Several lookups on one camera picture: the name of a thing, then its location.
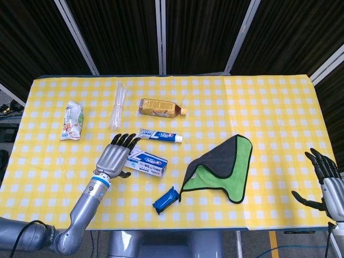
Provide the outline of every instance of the blue wrapper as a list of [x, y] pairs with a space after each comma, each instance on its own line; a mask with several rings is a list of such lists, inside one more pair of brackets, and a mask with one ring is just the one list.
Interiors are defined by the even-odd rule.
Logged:
[[164, 209], [166, 209], [178, 199], [179, 194], [176, 190], [174, 190], [174, 187], [172, 187], [166, 194], [161, 196], [155, 203], [153, 203], [153, 207], [155, 208], [156, 212], [160, 214], [161, 212], [163, 212]]
[[140, 129], [140, 133], [137, 135], [141, 139], [151, 139], [158, 141], [170, 141], [170, 142], [182, 142], [183, 137], [175, 133], [164, 133], [153, 130]]

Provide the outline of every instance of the robotic arm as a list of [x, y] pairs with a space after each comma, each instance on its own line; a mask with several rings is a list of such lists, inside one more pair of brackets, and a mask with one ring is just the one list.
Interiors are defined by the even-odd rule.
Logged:
[[127, 178], [131, 173], [122, 171], [126, 158], [140, 138], [136, 134], [117, 134], [107, 145], [99, 158], [94, 176], [86, 186], [81, 197], [70, 213], [70, 226], [65, 230], [56, 230], [54, 226], [27, 224], [22, 221], [0, 218], [0, 250], [17, 250], [32, 252], [48, 248], [58, 254], [75, 253], [82, 240], [82, 235], [95, 215], [110, 180], [120, 176]]
[[298, 202], [325, 211], [328, 217], [336, 221], [336, 227], [332, 232], [341, 253], [344, 254], [344, 180], [330, 158], [321, 155], [313, 148], [311, 153], [305, 152], [305, 155], [312, 161], [319, 180], [322, 191], [321, 202], [306, 200], [295, 191], [291, 193]]

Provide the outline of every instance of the plastic straw bundle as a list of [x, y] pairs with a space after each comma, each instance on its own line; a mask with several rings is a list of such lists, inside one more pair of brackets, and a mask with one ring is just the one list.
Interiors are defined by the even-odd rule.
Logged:
[[123, 87], [123, 84], [117, 83], [116, 99], [114, 101], [113, 110], [110, 117], [110, 128], [118, 131], [120, 129], [120, 120], [122, 117], [122, 110], [124, 104], [124, 98], [127, 89]]

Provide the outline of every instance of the robot finger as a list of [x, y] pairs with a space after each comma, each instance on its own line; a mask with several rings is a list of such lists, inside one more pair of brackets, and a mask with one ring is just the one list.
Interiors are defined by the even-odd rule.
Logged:
[[306, 200], [305, 198], [302, 198], [301, 195], [299, 195], [298, 192], [292, 191], [291, 194], [294, 196], [294, 198], [303, 205], [306, 205], [308, 207], [317, 209], [319, 211], [326, 211], [326, 205], [324, 203], [315, 202], [313, 200]]
[[314, 157], [314, 156], [313, 156], [312, 154], [310, 154], [309, 152], [305, 152], [305, 155], [306, 155], [306, 157], [308, 157], [308, 159], [309, 159], [310, 161], [312, 161], [312, 164], [313, 164], [313, 166], [314, 166], [314, 171], [316, 172], [317, 178], [318, 178], [320, 184], [322, 184], [325, 175], [324, 175], [323, 171], [321, 171], [321, 169], [320, 169], [320, 166], [319, 166], [319, 164], [318, 164], [317, 158]]
[[123, 144], [124, 140], [128, 137], [128, 135], [129, 135], [128, 133], [123, 134], [122, 137], [116, 143], [116, 145], [121, 146]]
[[118, 141], [118, 139], [119, 139], [120, 136], [121, 136], [120, 133], [119, 133], [119, 134], [116, 134], [116, 135], [113, 137], [113, 139], [112, 139], [112, 141], [111, 141], [111, 144], [112, 144], [112, 145], [115, 145], [116, 142]]
[[332, 173], [334, 174], [334, 177], [338, 177], [338, 178], [342, 178], [341, 175], [339, 174], [337, 165], [333, 162], [333, 160], [331, 160], [329, 157], [324, 156], [324, 159], [326, 160], [330, 170], [332, 171]]
[[125, 140], [125, 142], [123, 143], [123, 147], [127, 147], [129, 145], [129, 143], [131, 142], [131, 140], [136, 136], [136, 133], [132, 133], [128, 136], [128, 138]]
[[121, 178], [128, 178], [128, 177], [131, 176], [131, 173], [130, 172], [121, 171], [121, 173], [119, 173], [118, 176], [121, 177]]
[[327, 162], [324, 160], [324, 156], [321, 155], [316, 149], [311, 148], [311, 152], [313, 155], [317, 158], [317, 162], [319, 164], [319, 167], [325, 177], [334, 177], [334, 174], [330, 170], [329, 166], [327, 165]]
[[128, 145], [128, 148], [130, 149], [130, 151], [133, 150], [133, 148], [135, 147], [135, 145], [138, 143], [139, 140], [141, 140], [141, 138], [137, 137]]

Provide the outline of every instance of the toothpaste cap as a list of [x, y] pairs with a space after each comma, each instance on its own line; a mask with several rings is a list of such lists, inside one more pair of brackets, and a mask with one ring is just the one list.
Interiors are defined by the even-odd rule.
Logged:
[[180, 135], [176, 135], [175, 142], [182, 142], [182, 141], [183, 141], [183, 137]]

